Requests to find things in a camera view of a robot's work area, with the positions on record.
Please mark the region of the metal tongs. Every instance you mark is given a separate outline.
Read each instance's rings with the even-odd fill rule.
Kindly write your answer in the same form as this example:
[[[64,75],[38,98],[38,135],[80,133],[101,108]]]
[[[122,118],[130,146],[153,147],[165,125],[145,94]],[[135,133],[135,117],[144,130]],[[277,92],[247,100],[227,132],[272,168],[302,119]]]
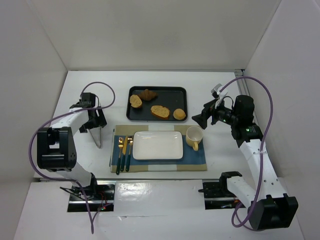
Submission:
[[[99,126],[99,127],[93,128],[93,129],[89,129],[88,132],[89,132],[95,146],[98,149],[101,149],[102,148],[102,127]]]

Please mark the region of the round bread bun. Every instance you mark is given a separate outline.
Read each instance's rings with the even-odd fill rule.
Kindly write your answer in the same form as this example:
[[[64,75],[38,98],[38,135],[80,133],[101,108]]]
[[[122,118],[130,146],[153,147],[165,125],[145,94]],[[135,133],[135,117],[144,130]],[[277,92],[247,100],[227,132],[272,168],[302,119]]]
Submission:
[[[182,121],[182,120],[184,120],[186,118],[186,113],[185,113],[185,111],[183,109],[177,108],[173,112],[173,117],[176,120]]]

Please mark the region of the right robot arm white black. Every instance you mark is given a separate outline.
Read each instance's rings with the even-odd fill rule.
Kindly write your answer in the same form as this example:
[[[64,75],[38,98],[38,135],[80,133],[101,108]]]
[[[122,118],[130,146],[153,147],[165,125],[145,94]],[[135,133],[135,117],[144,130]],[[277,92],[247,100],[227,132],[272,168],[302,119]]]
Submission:
[[[205,129],[208,118],[212,124],[222,122],[230,126],[231,135],[244,155],[255,188],[252,188],[237,171],[223,172],[220,189],[232,194],[247,209],[248,222],[254,231],[288,228],[298,209],[298,201],[289,196],[271,164],[260,127],[254,123],[254,100],[239,95],[231,108],[223,97],[213,93],[214,99],[203,106],[201,114],[192,119]]]

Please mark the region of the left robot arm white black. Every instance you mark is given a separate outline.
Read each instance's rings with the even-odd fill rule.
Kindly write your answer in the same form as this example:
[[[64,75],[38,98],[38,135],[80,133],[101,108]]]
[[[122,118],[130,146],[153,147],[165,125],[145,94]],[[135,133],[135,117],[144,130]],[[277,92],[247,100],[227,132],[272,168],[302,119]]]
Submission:
[[[60,175],[59,181],[70,181],[74,187],[83,188],[88,196],[95,195],[97,179],[78,163],[74,135],[106,125],[100,107],[86,104],[71,108],[58,122],[37,131],[37,166]]]

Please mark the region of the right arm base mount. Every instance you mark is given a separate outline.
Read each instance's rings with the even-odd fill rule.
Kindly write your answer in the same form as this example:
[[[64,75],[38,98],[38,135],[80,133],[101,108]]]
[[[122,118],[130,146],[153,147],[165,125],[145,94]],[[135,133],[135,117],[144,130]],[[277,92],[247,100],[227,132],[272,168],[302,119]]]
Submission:
[[[218,180],[203,180],[202,189],[198,190],[203,194],[206,210],[234,209],[239,199],[233,193],[224,192]]]

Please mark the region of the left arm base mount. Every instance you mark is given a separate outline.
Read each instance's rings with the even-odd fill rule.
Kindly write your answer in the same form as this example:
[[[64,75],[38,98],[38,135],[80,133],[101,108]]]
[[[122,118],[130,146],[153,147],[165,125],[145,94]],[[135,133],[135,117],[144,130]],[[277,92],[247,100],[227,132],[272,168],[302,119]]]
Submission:
[[[90,211],[96,212],[97,210],[100,210],[101,212],[113,212],[115,187],[115,182],[98,182],[96,193],[87,197]],[[87,211],[85,197],[78,187],[71,186],[67,188],[60,186],[59,188],[69,194],[68,213],[81,213]]]

